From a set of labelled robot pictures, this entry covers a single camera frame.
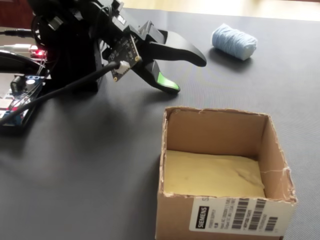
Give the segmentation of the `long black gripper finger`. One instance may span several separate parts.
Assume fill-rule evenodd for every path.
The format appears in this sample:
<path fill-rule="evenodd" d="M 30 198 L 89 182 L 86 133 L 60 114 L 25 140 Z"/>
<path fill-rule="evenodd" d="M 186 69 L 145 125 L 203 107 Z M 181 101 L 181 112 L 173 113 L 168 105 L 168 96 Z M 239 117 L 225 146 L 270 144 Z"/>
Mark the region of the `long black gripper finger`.
<path fill-rule="evenodd" d="M 205 67 L 204 54 L 181 35 L 173 31 L 160 30 L 164 43 L 151 41 L 147 44 L 147 53 L 154 60 L 187 61 L 198 67 Z"/>

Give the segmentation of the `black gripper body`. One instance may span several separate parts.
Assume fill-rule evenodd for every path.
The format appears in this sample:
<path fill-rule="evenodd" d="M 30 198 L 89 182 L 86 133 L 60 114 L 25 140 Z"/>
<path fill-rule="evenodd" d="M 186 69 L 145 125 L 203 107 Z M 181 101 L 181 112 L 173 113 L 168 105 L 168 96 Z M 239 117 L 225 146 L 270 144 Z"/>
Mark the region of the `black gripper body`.
<path fill-rule="evenodd" d="M 129 24 L 128 32 L 134 37 L 141 62 L 168 60 L 168 49 L 166 47 L 168 31 L 158 29 L 151 21 L 147 21 L 141 27 Z"/>

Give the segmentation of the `green-taped black gripper finger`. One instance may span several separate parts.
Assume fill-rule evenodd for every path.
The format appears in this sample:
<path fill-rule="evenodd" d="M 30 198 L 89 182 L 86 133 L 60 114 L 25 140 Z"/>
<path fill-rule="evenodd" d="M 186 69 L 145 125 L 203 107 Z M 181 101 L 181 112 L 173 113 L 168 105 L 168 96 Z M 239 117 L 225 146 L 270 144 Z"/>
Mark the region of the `green-taped black gripper finger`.
<path fill-rule="evenodd" d="M 175 82 L 169 80 L 162 74 L 158 63 L 155 60 L 138 63 L 135 66 L 135 73 L 153 88 L 167 94 L 176 95 L 181 90 Z"/>

